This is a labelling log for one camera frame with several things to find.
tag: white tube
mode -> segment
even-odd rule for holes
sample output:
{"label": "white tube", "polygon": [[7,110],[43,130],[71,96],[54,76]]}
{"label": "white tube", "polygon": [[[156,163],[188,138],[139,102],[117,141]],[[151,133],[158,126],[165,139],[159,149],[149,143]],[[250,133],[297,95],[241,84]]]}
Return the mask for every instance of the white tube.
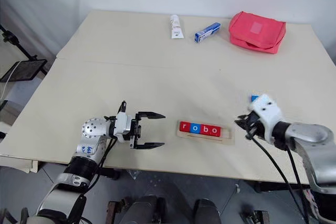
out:
{"label": "white tube", "polygon": [[177,15],[170,16],[170,24],[172,25],[172,39],[184,39],[180,19]]}

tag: blue block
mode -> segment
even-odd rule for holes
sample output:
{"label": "blue block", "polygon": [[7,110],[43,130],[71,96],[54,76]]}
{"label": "blue block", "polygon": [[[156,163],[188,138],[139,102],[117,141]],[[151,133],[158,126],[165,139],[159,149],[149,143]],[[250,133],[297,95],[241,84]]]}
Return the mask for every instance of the blue block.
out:
{"label": "blue block", "polygon": [[190,133],[199,134],[201,131],[201,125],[197,123],[192,123],[190,125]]}
{"label": "blue block", "polygon": [[251,95],[251,102],[253,102],[254,100],[256,100],[259,96],[258,95]]}

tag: black stand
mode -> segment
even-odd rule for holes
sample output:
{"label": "black stand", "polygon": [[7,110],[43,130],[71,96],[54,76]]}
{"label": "black stand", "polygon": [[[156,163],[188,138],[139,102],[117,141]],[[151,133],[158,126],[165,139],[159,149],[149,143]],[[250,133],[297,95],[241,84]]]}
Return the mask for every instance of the black stand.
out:
{"label": "black stand", "polygon": [[[35,61],[37,60],[37,55],[31,56],[20,44],[19,39],[11,32],[6,30],[2,25],[0,25],[0,30],[3,32],[2,36],[4,37],[4,42],[9,42],[12,45],[16,46],[28,59],[29,61]],[[46,75],[48,72],[41,68],[40,70],[44,75]]]}
{"label": "black stand", "polygon": [[[261,193],[263,191],[282,191],[282,190],[288,190],[288,186],[285,183],[276,183],[276,182],[261,182],[261,181],[252,181],[252,180],[246,180],[246,183],[248,183],[254,191],[257,193]],[[299,190],[298,184],[290,184],[290,186],[293,188],[293,190]],[[302,185],[303,189],[310,189],[309,185]]]}

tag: black cable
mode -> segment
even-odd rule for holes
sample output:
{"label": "black cable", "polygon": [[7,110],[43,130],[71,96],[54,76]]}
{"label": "black cable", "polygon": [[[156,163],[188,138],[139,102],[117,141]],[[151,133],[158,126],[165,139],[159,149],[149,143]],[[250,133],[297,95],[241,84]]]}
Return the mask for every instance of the black cable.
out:
{"label": "black cable", "polygon": [[97,177],[94,180],[94,182],[89,186],[88,190],[85,193],[87,193],[89,190],[91,190],[96,185],[96,183],[98,182],[98,180],[100,178],[100,170],[103,168],[105,159],[106,159],[107,155],[109,154],[110,150],[116,144],[116,142],[117,142],[117,139],[115,139],[114,142],[113,142],[113,139],[111,139],[111,141],[110,141],[108,147],[106,148],[106,151],[105,151],[105,153],[104,153],[101,161],[99,162],[99,164],[98,164],[98,166],[97,166],[97,168],[95,170],[95,173],[97,173]]}
{"label": "black cable", "polygon": [[248,134],[248,136],[251,138],[251,140],[253,141],[253,142],[255,142],[255,144],[256,145],[258,145],[258,147],[266,154],[266,156],[268,156],[268,158],[271,160],[271,162],[273,163],[273,165],[275,166],[275,168],[278,170],[278,172],[279,172],[279,174],[281,175],[281,177],[282,177],[282,179],[285,181],[285,183],[286,183],[286,185],[287,185],[287,187],[288,187],[288,190],[289,190],[289,192],[290,192],[290,194],[291,194],[291,196],[292,196],[292,198],[293,198],[293,200],[294,200],[294,202],[295,202],[295,205],[298,207],[298,210],[299,210],[299,212],[300,212],[300,214],[302,215],[302,217],[304,218],[304,220],[305,220],[305,217],[304,217],[304,215],[303,215],[303,213],[302,213],[302,210],[301,210],[301,208],[300,208],[300,206],[299,206],[299,203],[297,202],[297,200],[295,199],[295,197],[294,197],[294,192],[293,192],[293,189],[292,189],[292,187],[290,186],[290,184],[289,184],[289,182],[288,182],[288,180],[287,180],[287,178],[285,177],[285,175],[283,174],[283,172],[282,172],[282,170],[280,169],[280,167],[279,167],[279,165],[277,164],[277,162],[273,159],[273,157],[269,154],[269,152],[250,134],[250,132],[248,132],[247,131],[247,134]]}
{"label": "black cable", "polygon": [[290,162],[292,164],[292,167],[293,167],[293,172],[294,172],[294,175],[295,175],[295,178],[296,178],[296,181],[299,185],[299,188],[300,188],[300,196],[301,196],[301,201],[302,201],[302,207],[303,207],[303,213],[304,213],[304,220],[306,223],[309,223],[309,215],[308,215],[308,206],[307,206],[307,202],[305,200],[305,195],[303,193],[303,187],[302,187],[302,184],[301,184],[301,181],[300,181],[300,178],[299,178],[299,174],[298,174],[298,171],[296,169],[296,165],[295,165],[295,162],[294,162],[294,158],[292,156],[292,153],[289,149],[288,146],[286,146],[286,151],[288,153],[288,156],[289,156],[289,159],[290,159]]}
{"label": "black cable", "polygon": [[0,224],[3,224],[5,218],[12,224],[17,223],[17,220],[11,215],[11,213],[6,209],[1,209],[0,211]]}
{"label": "black cable", "polygon": [[85,221],[87,224],[92,224],[91,221],[89,221],[87,218],[80,217],[81,220]]}
{"label": "black cable", "polygon": [[21,220],[20,220],[20,224],[27,224],[27,220],[28,220],[29,214],[28,214],[28,209],[26,207],[24,207],[21,210]]}

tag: white cord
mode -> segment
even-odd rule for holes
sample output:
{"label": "white cord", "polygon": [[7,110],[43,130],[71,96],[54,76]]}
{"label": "white cord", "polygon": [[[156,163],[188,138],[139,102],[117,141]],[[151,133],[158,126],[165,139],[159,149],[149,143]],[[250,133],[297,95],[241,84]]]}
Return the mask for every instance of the white cord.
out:
{"label": "white cord", "polygon": [[7,84],[8,84],[8,81],[10,80],[10,78],[12,77],[12,74],[14,73],[15,69],[20,65],[21,61],[19,61],[18,64],[16,64],[15,68],[12,70],[12,72],[10,73],[7,81],[6,81],[6,84],[4,86],[4,90],[2,91],[2,95],[1,95],[1,98],[0,98],[0,104],[2,104],[2,98],[4,97],[4,94],[5,94],[5,90],[6,90],[6,87],[7,87]]}

